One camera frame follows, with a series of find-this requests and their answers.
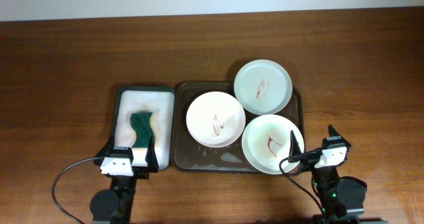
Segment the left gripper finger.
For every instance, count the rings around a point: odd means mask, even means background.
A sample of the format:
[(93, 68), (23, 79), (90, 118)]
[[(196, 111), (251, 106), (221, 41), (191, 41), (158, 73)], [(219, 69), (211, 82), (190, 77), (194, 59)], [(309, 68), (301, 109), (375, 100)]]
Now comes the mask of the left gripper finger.
[(153, 137), (150, 138), (148, 148), (147, 148), (147, 152), (146, 152), (145, 161), (147, 163), (147, 168), (148, 168), (149, 172), (157, 172), (159, 170), (159, 165), (158, 165), (158, 161), (157, 161), (157, 157), (156, 157), (156, 153), (155, 153), (155, 148), (154, 148), (154, 138)]
[(109, 137), (109, 140), (106, 144), (100, 149), (100, 151), (95, 155), (96, 158), (108, 157), (111, 151), (115, 147), (115, 137)]

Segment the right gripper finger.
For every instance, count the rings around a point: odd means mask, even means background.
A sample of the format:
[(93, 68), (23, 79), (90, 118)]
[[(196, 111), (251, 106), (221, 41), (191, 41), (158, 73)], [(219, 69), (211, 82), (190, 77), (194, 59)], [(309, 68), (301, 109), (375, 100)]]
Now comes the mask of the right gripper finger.
[(344, 137), (341, 136), (332, 125), (328, 126), (328, 132), (329, 132), (328, 140), (343, 140), (344, 139)]
[(289, 156), (297, 156), (302, 154), (299, 143), (293, 131), (290, 131), (290, 151)]

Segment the white plate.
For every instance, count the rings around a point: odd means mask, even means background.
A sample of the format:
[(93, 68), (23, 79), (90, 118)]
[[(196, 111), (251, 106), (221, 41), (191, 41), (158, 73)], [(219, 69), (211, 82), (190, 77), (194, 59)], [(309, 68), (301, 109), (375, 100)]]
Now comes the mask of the white plate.
[(185, 123), (190, 135), (209, 148), (235, 142), (244, 131), (246, 115), (238, 100), (222, 91), (210, 91), (189, 105)]
[(242, 135), (242, 150), (248, 162), (265, 174), (294, 174), (299, 163), (283, 161), (290, 154), (291, 134), (295, 135), (299, 150), (303, 153), (303, 135), (294, 123), (279, 115), (262, 115), (246, 126)]

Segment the green and yellow sponge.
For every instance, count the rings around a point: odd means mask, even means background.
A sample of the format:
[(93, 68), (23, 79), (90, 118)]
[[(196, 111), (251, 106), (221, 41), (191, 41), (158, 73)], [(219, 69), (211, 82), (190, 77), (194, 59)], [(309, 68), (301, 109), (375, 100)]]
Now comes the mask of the green and yellow sponge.
[(136, 139), (133, 148), (148, 148), (150, 143), (156, 141), (152, 128), (153, 113), (133, 113), (130, 116), (130, 125), (135, 132)]

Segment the pale green plate top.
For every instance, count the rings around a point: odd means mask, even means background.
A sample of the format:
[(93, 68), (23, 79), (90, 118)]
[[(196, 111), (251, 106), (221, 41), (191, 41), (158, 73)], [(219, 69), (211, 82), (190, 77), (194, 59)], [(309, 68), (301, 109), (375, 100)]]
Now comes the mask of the pale green plate top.
[(271, 60), (253, 60), (245, 64), (234, 80), (236, 99), (255, 115), (281, 111), (289, 103), (292, 89), (288, 72)]

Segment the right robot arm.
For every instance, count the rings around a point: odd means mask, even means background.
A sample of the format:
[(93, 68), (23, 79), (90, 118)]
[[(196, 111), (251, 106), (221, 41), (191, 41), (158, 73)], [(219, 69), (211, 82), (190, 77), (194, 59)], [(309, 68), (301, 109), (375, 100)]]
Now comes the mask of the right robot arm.
[(291, 131), (286, 160), (299, 164), (301, 172), (311, 172), (314, 193), (307, 194), (321, 211), (312, 217), (312, 223), (359, 223), (358, 216), (364, 213), (367, 184), (351, 176), (339, 175), (337, 168), (347, 161), (351, 144), (332, 125), (328, 126), (328, 132), (321, 147), (302, 153)]

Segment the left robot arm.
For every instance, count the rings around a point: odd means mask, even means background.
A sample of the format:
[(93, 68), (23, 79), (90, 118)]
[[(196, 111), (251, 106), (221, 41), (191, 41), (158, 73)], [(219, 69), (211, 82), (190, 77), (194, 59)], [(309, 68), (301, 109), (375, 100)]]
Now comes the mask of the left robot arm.
[(93, 222), (99, 224), (130, 223), (133, 201), (138, 180), (147, 180), (151, 173), (158, 172), (158, 161), (154, 150), (154, 139), (148, 141), (145, 156), (146, 166), (133, 166), (131, 147), (116, 147), (111, 137), (95, 155), (94, 164), (100, 166), (102, 174), (111, 179), (111, 185), (97, 192), (91, 199), (90, 211)]

